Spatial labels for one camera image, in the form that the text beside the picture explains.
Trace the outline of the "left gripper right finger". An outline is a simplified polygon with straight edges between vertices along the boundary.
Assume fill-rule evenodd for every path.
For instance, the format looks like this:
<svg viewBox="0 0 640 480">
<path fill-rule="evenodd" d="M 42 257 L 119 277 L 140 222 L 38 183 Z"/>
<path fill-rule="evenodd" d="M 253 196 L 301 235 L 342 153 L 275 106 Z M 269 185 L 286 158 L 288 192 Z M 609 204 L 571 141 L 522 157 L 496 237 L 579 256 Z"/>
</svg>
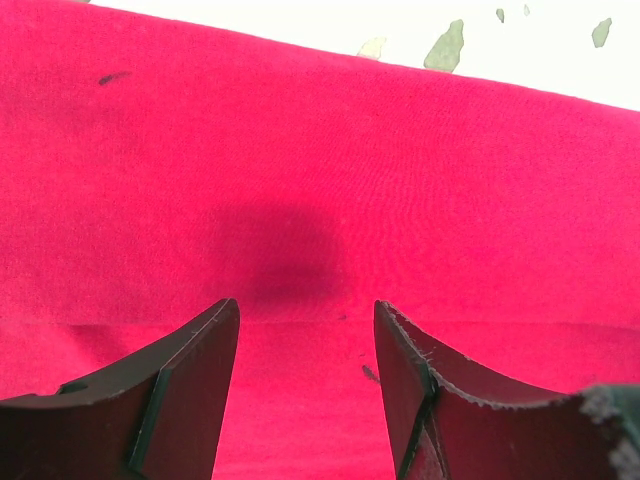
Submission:
<svg viewBox="0 0 640 480">
<path fill-rule="evenodd" d="M 639 388 L 534 387 L 374 306 L 375 350 L 398 479 L 636 479 Z"/>
</svg>

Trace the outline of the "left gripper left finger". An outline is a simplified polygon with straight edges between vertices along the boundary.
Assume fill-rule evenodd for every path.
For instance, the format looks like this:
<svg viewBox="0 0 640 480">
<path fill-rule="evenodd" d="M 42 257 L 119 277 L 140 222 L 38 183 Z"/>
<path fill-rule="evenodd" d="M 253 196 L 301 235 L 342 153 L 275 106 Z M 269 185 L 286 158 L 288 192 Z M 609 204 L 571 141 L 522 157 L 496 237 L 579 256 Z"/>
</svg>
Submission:
<svg viewBox="0 0 640 480">
<path fill-rule="evenodd" d="M 211 478 L 239 327 L 223 299 L 53 395 L 3 400 L 2 478 Z"/>
</svg>

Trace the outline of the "crimson pink t shirt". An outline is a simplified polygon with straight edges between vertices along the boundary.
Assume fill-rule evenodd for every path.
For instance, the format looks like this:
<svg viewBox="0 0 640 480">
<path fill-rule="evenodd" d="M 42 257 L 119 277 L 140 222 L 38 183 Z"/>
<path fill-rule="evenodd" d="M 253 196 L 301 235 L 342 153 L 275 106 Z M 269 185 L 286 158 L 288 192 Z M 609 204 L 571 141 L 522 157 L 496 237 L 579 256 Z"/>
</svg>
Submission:
<svg viewBox="0 0 640 480">
<path fill-rule="evenodd" d="M 556 391 L 639 379 L 639 116 L 66 1 L 1 5 L 1 394 L 231 297 L 218 479 L 389 479 L 387 300 Z"/>
</svg>

